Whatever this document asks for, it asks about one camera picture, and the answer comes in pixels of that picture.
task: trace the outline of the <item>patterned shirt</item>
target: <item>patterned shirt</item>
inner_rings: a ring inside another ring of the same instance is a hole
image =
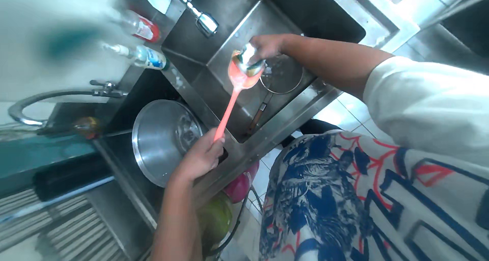
[[[489,170],[351,132],[275,160],[260,260],[487,260]]]

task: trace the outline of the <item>plastic bottle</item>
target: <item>plastic bottle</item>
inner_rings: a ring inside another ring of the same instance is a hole
[[[134,11],[110,10],[107,15],[110,20],[118,23],[126,33],[149,42],[156,42],[160,39],[158,26]]]
[[[166,70],[170,66],[165,55],[144,45],[138,45],[136,48],[129,49],[120,44],[109,45],[104,43],[103,47],[131,59],[132,64],[139,67]]]

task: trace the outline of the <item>hand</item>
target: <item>hand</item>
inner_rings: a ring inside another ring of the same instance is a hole
[[[273,58],[282,54],[282,45],[286,34],[258,35],[250,39],[255,47],[256,54],[250,58],[249,64],[254,64],[261,59]]]
[[[212,128],[195,142],[173,172],[172,178],[193,182],[217,166],[218,158],[224,152],[224,137],[213,142],[216,130]]]

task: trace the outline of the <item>faucet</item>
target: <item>faucet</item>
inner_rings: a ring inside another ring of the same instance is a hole
[[[40,93],[37,95],[33,95],[31,97],[25,98],[23,100],[20,100],[13,104],[11,107],[8,109],[8,114],[12,119],[23,123],[28,126],[35,126],[35,127],[44,127],[47,123],[47,120],[35,120],[33,118],[30,118],[22,112],[24,108],[28,107],[29,105],[33,104],[34,102],[39,102],[44,99],[52,98],[52,97],[57,97],[60,95],[94,95],[94,96],[99,96],[99,97],[110,97],[110,98],[121,98],[127,95],[126,92],[122,92],[120,90],[116,90],[115,88],[117,85],[112,82],[112,81],[107,81],[106,83],[99,83],[96,80],[91,80],[90,81],[91,85],[97,85],[97,86],[102,86],[103,88],[100,89],[93,89],[91,91],[86,90],[57,90],[57,91],[50,91],[50,92],[45,92],[45,93]]]
[[[184,3],[187,6],[187,8],[190,9],[192,14],[194,14],[195,18],[197,19],[195,25],[200,30],[200,32],[204,34],[206,38],[209,38],[213,36],[215,33],[217,33],[217,28],[219,27],[219,23],[217,23],[217,21],[210,14],[200,12],[188,0],[180,0],[180,1]]]
[[[117,84],[113,81],[107,81],[105,83],[99,83],[98,81],[92,79],[90,81],[91,85],[101,86],[102,89],[92,89],[92,94],[96,97],[110,97],[110,98],[120,98],[127,95],[126,92],[116,90]]]

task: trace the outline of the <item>white sleeve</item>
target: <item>white sleeve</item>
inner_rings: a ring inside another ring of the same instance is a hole
[[[393,57],[372,71],[363,100],[396,144],[489,166],[489,77]]]

